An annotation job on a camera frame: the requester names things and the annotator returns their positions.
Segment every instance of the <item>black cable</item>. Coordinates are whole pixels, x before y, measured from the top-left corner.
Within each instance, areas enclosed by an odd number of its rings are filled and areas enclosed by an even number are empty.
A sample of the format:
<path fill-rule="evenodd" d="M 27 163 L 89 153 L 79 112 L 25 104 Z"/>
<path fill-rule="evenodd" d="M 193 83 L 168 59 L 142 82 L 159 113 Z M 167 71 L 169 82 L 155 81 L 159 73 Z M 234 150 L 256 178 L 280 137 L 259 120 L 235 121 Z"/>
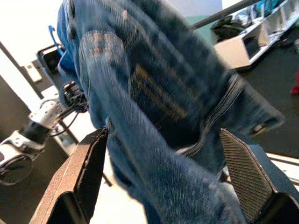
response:
<path fill-rule="evenodd" d="M 66 129 L 64 129 L 63 131 L 61 131 L 61 132 L 59 132 L 59 133 L 57 133 L 57 134 L 50 135 L 50 137 L 55 137 L 55 136 L 58 136 L 58 135 L 60 135 L 60 134 L 62 134 L 62 133 L 64 133 L 64 132 L 66 132 L 66 131 L 70 128 L 70 126 L 74 123 L 74 121 L 76 120 L 76 118 L 77 118 L 78 115 L 79 115 L 79 113 L 77 113 L 77 114 L 75 115 L 74 119 L 73 119 L 73 120 L 71 121 L 71 123 L 66 127 Z"/>

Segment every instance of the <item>red object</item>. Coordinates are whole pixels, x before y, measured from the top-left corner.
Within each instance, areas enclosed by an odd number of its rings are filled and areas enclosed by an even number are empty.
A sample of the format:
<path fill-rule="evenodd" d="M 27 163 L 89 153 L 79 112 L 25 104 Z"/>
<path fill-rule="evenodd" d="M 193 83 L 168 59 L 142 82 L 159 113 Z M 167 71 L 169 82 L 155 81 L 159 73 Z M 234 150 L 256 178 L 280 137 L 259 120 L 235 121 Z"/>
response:
<path fill-rule="evenodd" d="M 296 85 L 294 88 L 291 89 L 290 94 L 291 95 L 299 95 L 299 70 L 296 72 Z"/>

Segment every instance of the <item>denim fabric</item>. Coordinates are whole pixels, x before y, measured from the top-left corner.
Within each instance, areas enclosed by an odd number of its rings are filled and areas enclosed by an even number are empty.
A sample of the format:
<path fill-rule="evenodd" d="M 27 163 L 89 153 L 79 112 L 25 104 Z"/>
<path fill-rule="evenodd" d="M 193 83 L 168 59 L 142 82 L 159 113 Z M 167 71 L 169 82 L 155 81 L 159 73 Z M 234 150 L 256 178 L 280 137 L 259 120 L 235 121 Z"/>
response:
<path fill-rule="evenodd" d="M 65 0 L 57 30 L 60 67 L 94 126 L 109 116 L 114 171 L 149 223 L 244 223 L 213 178 L 220 127 L 254 135 L 283 116 L 159 0 Z"/>

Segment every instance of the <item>jeans pocket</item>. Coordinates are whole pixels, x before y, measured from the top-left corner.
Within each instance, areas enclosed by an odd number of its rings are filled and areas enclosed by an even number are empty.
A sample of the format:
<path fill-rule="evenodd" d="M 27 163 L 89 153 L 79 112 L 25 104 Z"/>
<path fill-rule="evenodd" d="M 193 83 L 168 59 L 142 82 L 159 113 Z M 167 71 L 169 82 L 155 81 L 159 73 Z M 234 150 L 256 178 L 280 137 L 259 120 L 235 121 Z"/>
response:
<path fill-rule="evenodd" d="M 139 64 L 129 79 L 128 91 L 157 129 L 186 117 L 185 110 Z"/>

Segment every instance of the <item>black floor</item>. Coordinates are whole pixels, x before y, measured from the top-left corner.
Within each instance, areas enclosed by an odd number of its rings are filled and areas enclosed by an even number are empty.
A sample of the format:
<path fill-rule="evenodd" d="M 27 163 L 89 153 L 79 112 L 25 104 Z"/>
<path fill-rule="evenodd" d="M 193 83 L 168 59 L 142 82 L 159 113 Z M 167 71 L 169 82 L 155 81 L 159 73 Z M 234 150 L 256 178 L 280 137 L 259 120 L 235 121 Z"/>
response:
<path fill-rule="evenodd" d="M 299 28 L 292 29 L 284 38 L 299 39 Z M 285 116 L 285 124 L 256 138 L 266 152 L 299 158 L 299 96 L 291 96 L 296 83 L 299 54 L 295 47 L 272 47 L 251 70 L 240 74 L 274 107 Z"/>

